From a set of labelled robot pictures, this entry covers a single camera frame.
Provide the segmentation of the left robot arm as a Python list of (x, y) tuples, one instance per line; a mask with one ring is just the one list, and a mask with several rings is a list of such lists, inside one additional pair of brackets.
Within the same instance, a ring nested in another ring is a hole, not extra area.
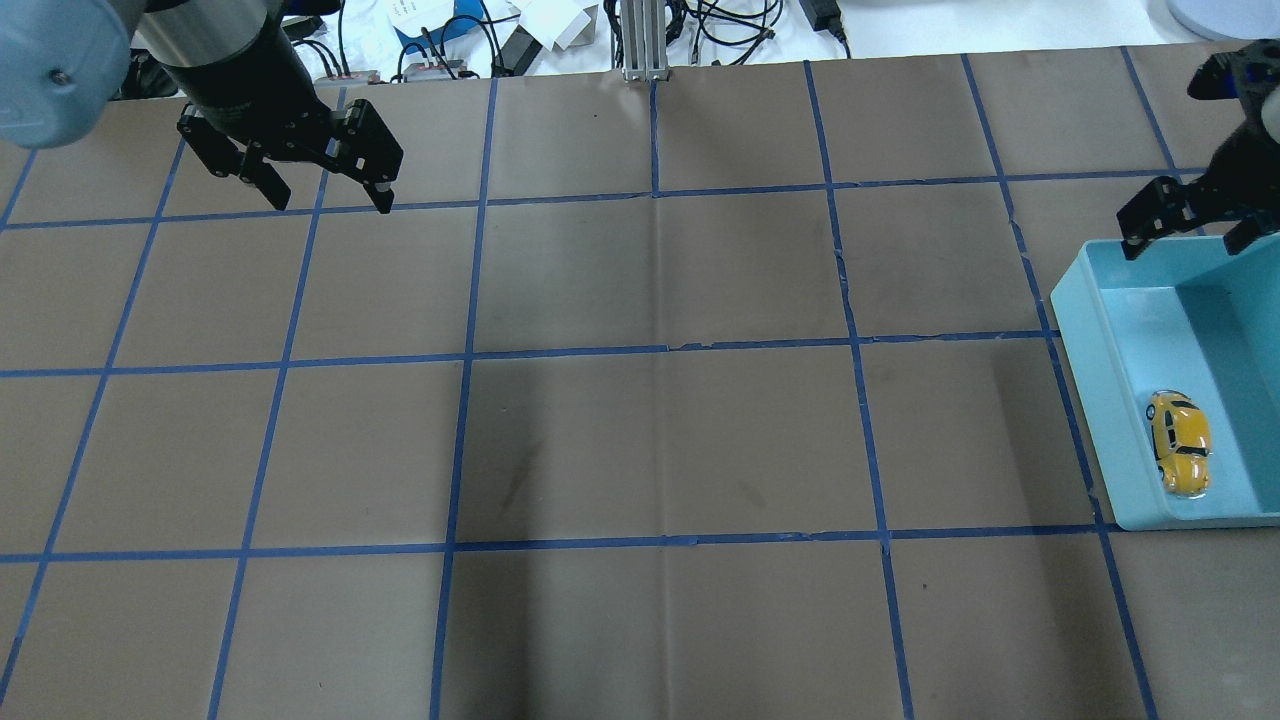
[(1, 133), (23, 149), (83, 138), (125, 83), (141, 37), (187, 96), (175, 127), (206, 170), (291, 201), (280, 163), (307, 163), (361, 184), (388, 214), (403, 149), (364, 99), (337, 110), (319, 96), (284, 27), (340, 1), (5, 1)]

